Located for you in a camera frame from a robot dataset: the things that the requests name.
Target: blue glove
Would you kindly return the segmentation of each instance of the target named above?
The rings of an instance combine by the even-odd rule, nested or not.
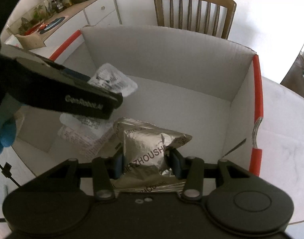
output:
[[[4,147],[9,147],[14,143],[16,132],[17,128],[14,117],[11,117],[0,127],[0,154]]]

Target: white floor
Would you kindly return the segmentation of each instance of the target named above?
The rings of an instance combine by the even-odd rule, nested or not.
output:
[[[286,233],[293,239],[304,239],[304,222],[289,225],[286,229]]]
[[[290,223],[304,220],[304,99],[262,78],[264,119],[257,145],[263,150],[260,177],[294,202]]]

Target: red object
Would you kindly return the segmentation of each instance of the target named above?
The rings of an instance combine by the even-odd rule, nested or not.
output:
[[[25,32],[25,35],[24,36],[27,36],[27,35],[30,35],[31,33],[35,32],[39,27],[40,27],[41,24],[38,24],[38,25],[35,25],[33,26],[32,28],[28,29],[26,32]]]
[[[258,55],[253,56],[253,68],[254,68],[254,88],[255,88],[255,113],[254,113],[254,126],[259,125],[264,117],[264,105],[263,105],[263,85],[262,75],[260,72]],[[259,148],[253,148],[250,158],[249,171],[259,176],[260,166],[262,163],[263,151]]]
[[[37,31],[41,31],[42,29],[44,29],[47,26],[48,26],[48,24],[43,23],[43,24],[41,24],[41,26],[39,27],[39,29]]]

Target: chair backrest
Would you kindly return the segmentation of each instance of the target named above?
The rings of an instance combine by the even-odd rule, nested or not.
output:
[[[196,24],[195,24],[195,31],[200,31],[200,23],[201,23],[201,10],[202,10],[202,1],[207,2],[206,6],[206,13],[205,13],[205,21],[204,21],[204,32],[205,34],[208,33],[209,30],[209,22],[210,22],[210,14],[211,14],[211,4],[216,4],[215,10],[215,20],[213,26],[212,35],[216,36],[217,28],[218,28],[218,20],[219,20],[219,12],[220,7],[227,8],[226,18],[224,22],[224,27],[222,31],[221,38],[227,39],[235,10],[236,10],[236,3],[234,0],[198,0],[197,12],[196,12]],[[165,26],[164,25],[164,12],[163,12],[163,2],[162,0],[154,0],[155,4],[155,12],[157,18],[158,26]],[[192,0],[189,0],[188,4],[188,13],[187,13],[187,30],[191,30],[191,23],[192,23]],[[174,9],[173,9],[173,0],[170,0],[169,6],[169,26],[171,28],[174,27]],[[182,29],[183,26],[183,0],[179,0],[179,8],[178,8],[178,28]]]

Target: cabinet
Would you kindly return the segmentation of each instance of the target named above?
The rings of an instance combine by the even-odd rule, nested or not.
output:
[[[70,20],[64,23],[57,29],[49,38],[44,41],[44,44],[49,46],[58,46],[65,42],[76,30],[81,29],[87,25],[87,19],[83,11],[80,11]]]
[[[90,25],[96,25],[99,21],[116,9],[114,0],[97,0],[84,9]]]
[[[117,26],[120,25],[119,18],[117,16],[116,10],[111,12],[108,16],[98,22],[97,26],[106,27],[106,26]]]

